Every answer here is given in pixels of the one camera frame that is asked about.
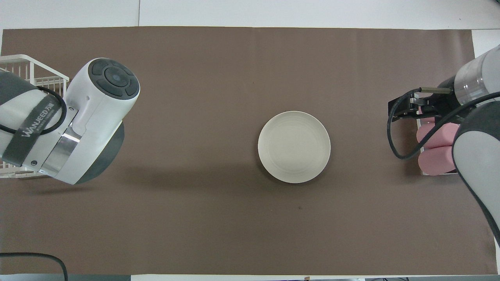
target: wire rack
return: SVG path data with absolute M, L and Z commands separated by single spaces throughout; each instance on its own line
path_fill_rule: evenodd
M 53 90 L 61 97 L 66 94 L 70 78 L 25 54 L 0 56 L 0 71 L 11 72 L 32 85 Z M 39 177 L 44 174 L 17 167 L 0 159 L 0 178 Z

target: ceramic plate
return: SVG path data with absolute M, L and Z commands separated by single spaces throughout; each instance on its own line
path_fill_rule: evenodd
M 314 179 L 330 158 L 330 137 L 318 119 L 287 111 L 269 120 L 258 137 L 258 156 L 280 181 L 298 184 Z

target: brown tablecloth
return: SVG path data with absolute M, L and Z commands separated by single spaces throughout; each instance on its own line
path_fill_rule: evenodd
M 17 29 L 2 55 L 73 77 L 115 59 L 141 92 L 98 178 L 0 180 L 1 251 L 56 255 L 75 274 L 496 274 L 481 209 L 457 175 L 393 156 L 387 101 L 474 58 L 470 30 L 232 27 Z M 331 139 L 325 170 L 280 182 L 257 140 L 307 112 Z M 414 121 L 394 126 L 413 146 Z M 59 272 L 11 259 L 2 273 Z

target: plate rim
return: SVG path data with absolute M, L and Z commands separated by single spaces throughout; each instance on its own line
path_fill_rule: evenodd
M 287 181 L 287 180 L 283 180 L 281 178 L 278 178 L 276 175 L 272 174 L 268 168 L 266 167 L 266 165 L 264 164 L 264 162 L 262 161 L 262 157 L 261 157 L 261 138 L 262 138 L 262 134 L 264 132 L 264 129 L 266 128 L 266 126 L 269 125 L 269 123 L 276 119 L 276 118 L 279 118 L 279 116 L 283 115 L 283 114 L 290 114 L 290 113 L 298 113 L 298 114 L 304 114 L 304 115 L 307 115 L 309 117 L 312 117 L 313 120 L 315 120 L 317 123 L 319 123 L 321 125 L 321 128 L 324 130 L 324 132 L 326 133 L 326 136 L 327 136 L 327 139 L 328 139 L 328 158 L 326 159 L 326 162 L 324 164 L 324 166 L 321 168 L 321 170 L 319 171 L 318 174 L 316 174 L 314 177 L 308 179 L 308 180 L 304 180 L 304 181 L 298 181 L 298 182 L 294 182 L 294 181 Z M 312 114 L 309 114 L 307 112 L 304 112 L 304 111 L 299 111 L 299 110 L 289 110 L 289 111 L 284 111 L 284 112 L 281 112 L 281 113 L 278 113 L 276 114 L 275 116 L 273 116 L 272 118 L 270 118 L 265 124 L 264 126 L 262 127 L 262 129 L 260 130 L 260 133 L 258 135 L 258 140 L 257 140 L 257 151 L 258 151 L 258 157 L 259 157 L 259 160 L 260 160 L 260 163 L 262 164 L 262 166 L 264 166 L 264 169 L 271 175 L 273 176 L 275 179 L 278 179 L 279 181 L 282 181 L 284 183 L 288 183 L 288 184 L 301 184 L 301 183 L 306 183 L 308 181 L 311 181 L 312 179 L 316 178 L 317 176 L 319 176 L 324 170 L 325 168 L 327 167 L 328 165 L 328 162 L 330 161 L 330 156 L 332 154 L 332 141 L 330 140 L 330 134 L 328 133 L 328 130 L 327 128 L 325 128 L 325 125 L 323 125 L 323 123 L 321 121 L 319 121 L 316 117 L 314 117 Z

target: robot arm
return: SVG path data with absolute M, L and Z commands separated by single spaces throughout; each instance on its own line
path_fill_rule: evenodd
M 139 92 L 136 76 L 108 58 L 89 61 L 63 101 L 0 72 L 1 157 L 69 184 L 93 179 L 117 155 L 125 135 L 122 119 Z M 53 131 L 42 131 L 50 126 Z
M 461 124 L 452 157 L 461 179 L 481 206 L 500 242 L 500 45 L 468 62 L 439 88 L 418 88 L 388 103 L 387 137 L 401 159 L 414 156 L 445 123 Z M 434 93 L 419 98 L 415 93 Z M 391 122 L 435 117 L 435 127 L 408 155 L 400 155 L 391 138 Z

